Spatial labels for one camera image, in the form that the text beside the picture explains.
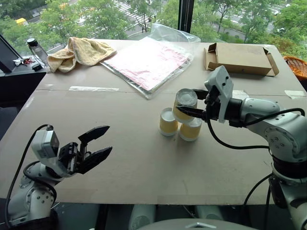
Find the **yellow paper cup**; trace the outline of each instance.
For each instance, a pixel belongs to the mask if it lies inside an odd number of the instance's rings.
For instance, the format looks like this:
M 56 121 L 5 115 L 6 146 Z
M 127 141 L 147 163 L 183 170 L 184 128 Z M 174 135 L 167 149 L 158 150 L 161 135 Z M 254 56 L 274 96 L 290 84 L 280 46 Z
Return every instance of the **yellow paper cup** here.
M 180 127 L 180 137 L 186 141 L 195 141 L 201 130 L 202 120 L 199 118 L 194 118 L 191 122 L 187 124 L 182 124 Z
M 186 115 L 177 109 L 177 106 L 197 107 L 197 95 L 193 90 L 181 89 L 176 94 L 173 107 L 174 118 L 181 123 L 188 123 L 193 120 L 192 116 Z
M 178 122 L 175 120 L 172 108 L 166 108 L 162 111 L 160 116 L 160 133 L 164 136 L 173 136 L 177 133 Z

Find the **clear plastic sheet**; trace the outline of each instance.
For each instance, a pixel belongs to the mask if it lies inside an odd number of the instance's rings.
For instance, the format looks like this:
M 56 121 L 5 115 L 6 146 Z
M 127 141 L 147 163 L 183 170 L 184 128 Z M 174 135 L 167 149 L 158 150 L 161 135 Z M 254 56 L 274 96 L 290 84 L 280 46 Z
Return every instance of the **clear plastic sheet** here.
M 190 65 L 200 41 L 191 34 L 154 23 L 148 37 L 101 64 L 151 99 L 162 85 Z

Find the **pink paper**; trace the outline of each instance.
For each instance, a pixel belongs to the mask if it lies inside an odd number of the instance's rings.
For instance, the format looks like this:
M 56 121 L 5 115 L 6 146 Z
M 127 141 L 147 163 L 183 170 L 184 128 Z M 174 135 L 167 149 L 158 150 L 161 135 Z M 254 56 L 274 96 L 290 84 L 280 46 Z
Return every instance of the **pink paper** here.
M 105 63 L 150 91 L 164 83 L 187 60 L 179 50 L 163 42 L 145 38 L 119 51 Z

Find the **open cardboard box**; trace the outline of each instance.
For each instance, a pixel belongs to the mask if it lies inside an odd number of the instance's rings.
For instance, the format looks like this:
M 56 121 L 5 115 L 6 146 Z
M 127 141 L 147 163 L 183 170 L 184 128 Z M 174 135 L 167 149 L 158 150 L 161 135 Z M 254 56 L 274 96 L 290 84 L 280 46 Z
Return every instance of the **open cardboard box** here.
M 204 49 L 207 70 L 224 65 L 228 72 L 275 76 L 279 73 L 271 53 L 262 46 L 214 43 Z

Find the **towel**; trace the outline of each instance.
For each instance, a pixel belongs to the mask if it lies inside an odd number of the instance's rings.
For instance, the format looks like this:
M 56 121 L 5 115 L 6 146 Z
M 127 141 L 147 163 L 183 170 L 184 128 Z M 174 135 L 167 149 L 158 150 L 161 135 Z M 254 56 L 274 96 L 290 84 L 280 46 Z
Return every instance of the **towel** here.
M 76 62 L 93 66 L 115 53 L 116 50 L 107 43 L 87 38 L 70 37 L 66 48 L 48 56 L 48 64 L 52 72 L 58 69 L 66 73 L 75 68 Z

